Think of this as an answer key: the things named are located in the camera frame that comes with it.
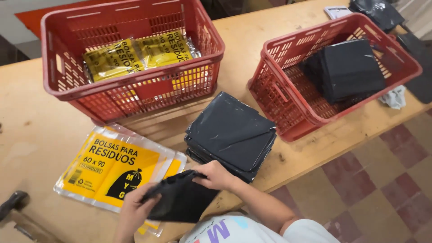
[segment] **person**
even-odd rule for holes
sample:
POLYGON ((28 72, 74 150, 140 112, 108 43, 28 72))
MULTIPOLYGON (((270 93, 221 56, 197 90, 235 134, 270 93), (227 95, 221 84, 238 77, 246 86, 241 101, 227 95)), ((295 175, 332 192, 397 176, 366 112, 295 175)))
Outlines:
MULTIPOLYGON (((210 217, 198 222, 180 239, 180 243, 339 243, 319 223, 298 219, 288 206, 232 175, 218 161, 214 160, 192 169, 207 176, 207 179, 194 178, 195 183, 235 194, 259 222, 240 213, 210 217)), ((139 203, 152 186, 154 184, 147 183, 126 194, 114 234, 114 243, 134 242, 133 234, 161 198, 158 195, 144 204, 139 203)))

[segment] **hand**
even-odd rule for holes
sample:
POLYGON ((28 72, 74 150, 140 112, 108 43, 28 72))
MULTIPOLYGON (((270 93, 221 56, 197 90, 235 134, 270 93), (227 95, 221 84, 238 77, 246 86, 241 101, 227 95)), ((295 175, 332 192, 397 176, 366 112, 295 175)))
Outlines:
POLYGON ((210 161, 204 165, 195 166, 192 169, 207 176, 207 179, 195 177, 192 181, 209 189, 230 191, 237 179, 237 177, 228 172, 217 160, 210 161))
POLYGON ((156 183, 147 183, 129 192, 124 197, 120 211, 120 220, 114 235, 114 243, 132 243, 133 234, 147 219, 152 208, 159 202, 161 195, 151 198, 142 204, 140 201, 145 193, 156 183))

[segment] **white t-shirt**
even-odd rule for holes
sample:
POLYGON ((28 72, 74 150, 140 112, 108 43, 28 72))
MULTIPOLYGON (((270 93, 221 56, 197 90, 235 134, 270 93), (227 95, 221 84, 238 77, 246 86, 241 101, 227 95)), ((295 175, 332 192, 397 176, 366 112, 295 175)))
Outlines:
POLYGON ((180 243, 340 243, 319 223, 300 219, 283 233, 238 215, 222 215, 199 222, 180 243))

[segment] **wooden table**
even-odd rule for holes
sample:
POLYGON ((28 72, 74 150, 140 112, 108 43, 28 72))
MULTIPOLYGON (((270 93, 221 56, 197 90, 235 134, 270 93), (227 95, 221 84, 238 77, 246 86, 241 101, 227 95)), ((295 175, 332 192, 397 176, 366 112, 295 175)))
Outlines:
MULTIPOLYGON (((257 67, 263 43, 327 21, 325 6, 347 4, 348 0, 310 0, 215 21, 226 45, 218 90, 261 112, 246 89, 246 82, 257 67)), ((117 214, 52 191, 91 131, 92 122, 43 90, 41 59, 0 67, 0 77, 0 122, 3 124, 0 201, 17 189, 24 190, 31 196, 24 212, 64 242, 110 242, 117 214)), ((401 110, 373 101, 295 142, 276 139, 253 185, 270 192, 432 107, 420 103, 409 92, 405 98, 407 106, 401 110)), ((184 130, 211 99, 207 97, 159 114, 143 115, 138 120, 125 120, 122 124, 165 146, 184 151, 184 130)), ((237 197, 222 192, 206 213, 240 206, 237 197)), ((166 242, 192 227, 192 224, 167 224, 160 238, 151 236, 147 240, 166 242)), ((3 237, 7 234, 0 233, 0 241, 4 241, 3 237)))

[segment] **checkered tile floor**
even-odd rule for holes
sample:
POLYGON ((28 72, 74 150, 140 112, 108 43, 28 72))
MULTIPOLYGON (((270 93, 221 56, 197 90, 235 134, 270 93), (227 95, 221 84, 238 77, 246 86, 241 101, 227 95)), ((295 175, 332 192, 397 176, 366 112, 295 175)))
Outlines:
POLYGON ((341 243, 432 242, 432 109, 270 194, 341 243))

